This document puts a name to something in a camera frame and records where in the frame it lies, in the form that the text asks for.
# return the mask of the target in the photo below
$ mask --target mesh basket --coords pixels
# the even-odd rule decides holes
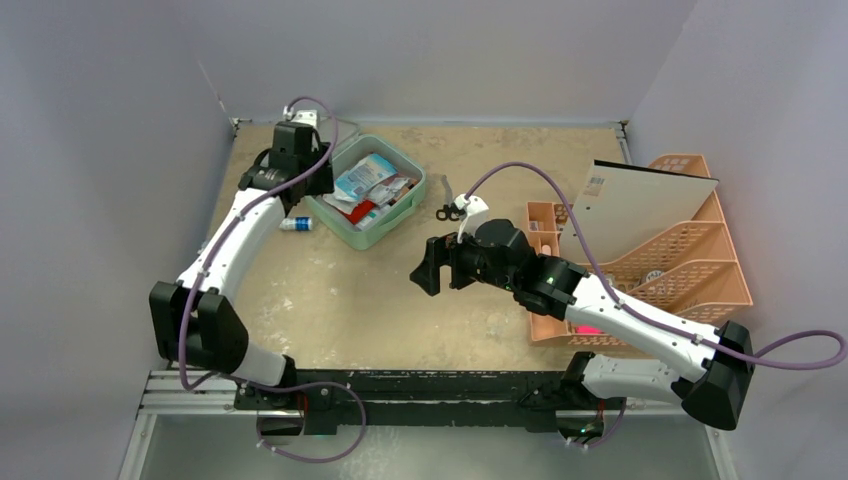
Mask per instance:
[[[709,176],[701,155],[665,155],[650,165],[658,170]],[[541,239],[558,237],[568,216],[563,205],[527,203],[527,235],[541,252]],[[553,244],[558,246],[556,238]],[[559,255],[559,248],[552,251]],[[691,221],[671,226],[631,252],[599,265],[628,295],[682,318],[720,325],[752,305],[751,294],[715,192]],[[662,272],[645,280],[648,272]],[[579,333],[569,321],[530,315],[530,343],[621,349],[624,342],[603,333]]]

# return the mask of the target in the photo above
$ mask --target table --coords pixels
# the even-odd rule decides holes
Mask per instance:
[[[241,173],[271,142],[270,125],[241,126],[235,139],[210,236],[232,204]],[[569,198],[593,159],[622,162],[611,128],[375,126],[427,171],[427,196],[415,214],[366,251],[350,248],[320,222],[312,232],[271,235],[247,273],[236,310],[260,345],[295,358],[302,368],[558,370],[576,351],[528,345],[528,314],[511,295],[486,285],[447,288],[429,297],[409,281],[426,239],[455,231],[435,210],[444,202],[439,175],[457,194],[510,160],[547,171]],[[507,169],[477,195],[490,218],[523,227],[525,203],[556,201],[525,169]],[[293,214],[310,215],[304,204]]]

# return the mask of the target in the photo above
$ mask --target white wall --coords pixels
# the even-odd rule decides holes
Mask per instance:
[[[699,0],[628,128],[633,155],[701,152],[756,306],[756,345],[848,333],[848,3]],[[773,353],[812,361],[833,342]],[[760,368],[731,439],[743,479],[835,479],[848,471],[848,365]]]
[[[115,478],[231,134],[172,6],[0,5],[0,470]]]
[[[231,116],[557,123],[630,118],[695,0],[176,3]]]

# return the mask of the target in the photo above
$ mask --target barcode label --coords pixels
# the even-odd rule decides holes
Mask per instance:
[[[600,196],[605,181],[606,179],[604,179],[603,177],[590,177],[589,183],[587,183],[586,188],[583,189],[583,195],[587,195],[590,197]]]

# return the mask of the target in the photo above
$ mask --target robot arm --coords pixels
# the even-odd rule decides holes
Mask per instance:
[[[188,301],[188,286],[200,274],[198,295],[188,319],[188,363],[270,386],[283,383],[287,372],[294,374],[294,360],[250,340],[233,304],[257,252],[294,205],[306,195],[333,191],[333,171],[327,161],[306,180],[277,196],[262,199],[267,192],[315,165],[326,153],[329,145],[317,138],[316,117],[300,112],[291,122],[277,123],[271,148],[262,152],[242,175],[239,191],[226,219],[200,256],[175,283],[158,282],[153,287],[150,311],[162,358],[177,360],[179,329]],[[255,202],[259,203],[246,215],[241,214],[247,205]],[[220,243],[218,239],[230,228],[232,231],[228,232],[227,241],[220,250],[213,252],[213,246]],[[214,262],[204,270],[210,255]]]
[[[558,257],[537,254],[509,220],[485,221],[488,208],[461,195],[455,205],[467,215],[458,233],[427,241],[424,260],[410,279],[430,295],[440,291],[439,268],[449,265],[453,289],[474,282],[512,292],[527,310],[568,318],[615,336],[657,360],[615,359],[586,352],[571,372],[599,398],[637,397],[680,404],[694,418],[717,428],[735,428],[753,366],[701,343],[711,340],[751,354],[748,331],[733,322],[721,329],[687,321],[616,291],[621,301],[656,321],[697,335],[697,343],[639,321],[609,298],[600,278]]]

